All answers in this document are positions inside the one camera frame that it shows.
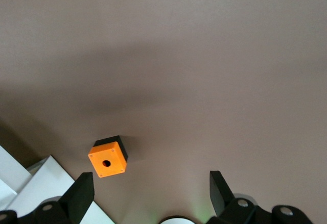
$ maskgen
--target round metal bolt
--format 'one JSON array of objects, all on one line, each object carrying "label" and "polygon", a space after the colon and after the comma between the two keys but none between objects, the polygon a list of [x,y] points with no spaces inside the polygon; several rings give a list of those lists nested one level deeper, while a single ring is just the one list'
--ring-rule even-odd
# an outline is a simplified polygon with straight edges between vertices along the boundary
[{"label": "round metal bolt", "polygon": [[242,206],[242,207],[249,206],[249,204],[245,200],[238,200],[237,203],[239,204],[239,206]]},{"label": "round metal bolt", "polygon": [[1,215],[0,215],[0,220],[4,220],[4,219],[6,219],[7,216],[8,216],[7,214],[1,214]]},{"label": "round metal bolt", "polygon": [[293,215],[293,212],[287,207],[281,207],[281,213],[284,215]]},{"label": "round metal bolt", "polygon": [[43,206],[42,210],[47,211],[47,210],[50,210],[51,208],[52,208],[52,205],[45,205],[45,206]]}]

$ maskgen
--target brown surface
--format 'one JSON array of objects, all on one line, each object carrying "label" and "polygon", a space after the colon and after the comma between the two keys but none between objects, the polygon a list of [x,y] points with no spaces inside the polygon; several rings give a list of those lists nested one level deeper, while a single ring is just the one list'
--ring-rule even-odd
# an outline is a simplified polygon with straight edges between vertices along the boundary
[{"label": "brown surface", "polygon": [[327,0],[0,0],[0,118],[117,224],[213,215],[209,171],[267,210],[325,223]]}]

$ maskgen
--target black hole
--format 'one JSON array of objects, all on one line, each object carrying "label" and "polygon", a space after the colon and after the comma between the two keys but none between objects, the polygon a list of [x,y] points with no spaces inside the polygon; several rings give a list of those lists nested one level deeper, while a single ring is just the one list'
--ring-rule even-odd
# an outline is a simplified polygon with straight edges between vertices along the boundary
[{"label": "black hole", "polygon": [[103,161],[102,164],[106,167],[109,167],[111,165],[110,161],[108,160]]}]

